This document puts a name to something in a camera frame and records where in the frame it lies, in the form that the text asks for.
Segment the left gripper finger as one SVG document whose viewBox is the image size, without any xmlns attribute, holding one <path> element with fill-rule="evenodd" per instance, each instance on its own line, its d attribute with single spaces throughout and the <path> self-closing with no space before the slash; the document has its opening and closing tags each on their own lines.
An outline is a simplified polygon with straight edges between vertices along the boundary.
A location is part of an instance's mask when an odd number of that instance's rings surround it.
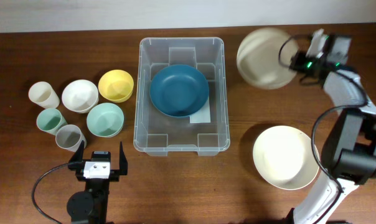
<svg viewBox="0 0 376 224">
<path fill-rule="evenodd" d="M 123 143 L 120 142 L 120 159 L 119 159 L 119 171 L 120 172 L 127 172 L 128 171 L 128 161 L 126 159 L 124 150 L 123 150 Z"/>
<path fill-rule="evenodd" d="M 71 162 L 81 162 L 83 160 L 84 148 L 85 148 L 85 141 L 81 140 L 78 149 L 75 151 L 73 156 L 70 158 L 69 163 L 71 163 Z"/>
</svg>

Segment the cream bowl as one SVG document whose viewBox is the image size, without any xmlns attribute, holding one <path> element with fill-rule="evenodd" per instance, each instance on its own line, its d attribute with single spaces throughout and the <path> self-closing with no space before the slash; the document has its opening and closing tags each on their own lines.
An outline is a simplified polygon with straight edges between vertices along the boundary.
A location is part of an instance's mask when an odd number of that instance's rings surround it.
<svg viewBox="0 0 376 224">
<path fill-rule="evenodd" d="M 308 186 L 319 166 L 313 157 L 311 138 L 291 126 L 264 130 L 253 145 L 253 163 L 261 177 L 283 190 Z"/>
<path fill-rule="evenodd" d="M 237 53 L 237 68 L 250 85 L 272 90 L 287 85 L 296 72 L 280 65 L 288 64 L 299 46 L 286 32 L 275 28 L 261 28 L 249 33 Z"/>
</svg>

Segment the cream cup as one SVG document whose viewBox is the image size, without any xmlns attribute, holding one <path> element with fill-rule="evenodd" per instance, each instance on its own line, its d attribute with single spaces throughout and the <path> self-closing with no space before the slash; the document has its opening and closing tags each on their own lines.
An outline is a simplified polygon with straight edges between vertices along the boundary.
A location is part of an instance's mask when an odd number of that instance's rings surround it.
<svg viewBox="0 0 376 224">
<path fill-rule="evenodd" d="M 33 84 L 28 92 L 31 102 L 45 108 L 57 108 L 60 104 L 58 95 L 52 86 L 47 82 Z"/>
</svg>

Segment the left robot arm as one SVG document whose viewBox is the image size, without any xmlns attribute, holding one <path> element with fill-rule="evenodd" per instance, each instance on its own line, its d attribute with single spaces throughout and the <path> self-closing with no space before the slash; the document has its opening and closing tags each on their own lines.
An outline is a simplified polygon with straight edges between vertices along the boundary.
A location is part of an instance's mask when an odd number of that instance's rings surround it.
<svg viewBox="0 0 376 224">
<path fill-rule="evenodd" d="M 120 143 L 119 168 L 111 168 L 111 153 L 94 151 L 90 159 L 83 158 L 85 141 L 70 158 L 68 168 L 75 172 L 78 181 L 85 183 L 85 190 L 73 194 L 67 202 L 67 213 L 73 224 L 106 223 L 108 196 L 111 182 L 128 174 L 128 161 Z"/>
</svg>

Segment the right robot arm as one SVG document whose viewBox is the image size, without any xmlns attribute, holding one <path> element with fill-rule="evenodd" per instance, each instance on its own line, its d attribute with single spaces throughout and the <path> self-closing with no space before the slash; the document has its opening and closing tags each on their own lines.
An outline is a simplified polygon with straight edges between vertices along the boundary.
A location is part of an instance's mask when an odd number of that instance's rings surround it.
<svg viewBox="0 0 376 224">
<path fill-rule="evenodd" d="M 281 66 L 303 73 L 332 100 L 334 106 L 313 124 L 311 150 L 321 170 L 308 196 L 292 208 L 286 223 L 329 223 L 339 204 L 369 179 L 376 179 L 376 106 L 364 90 L 360 75 L 348 66 L 351 38 L 347 35 L 298 34 L 307 39 L 307 52 L 299 51 Z"/>
</svg>

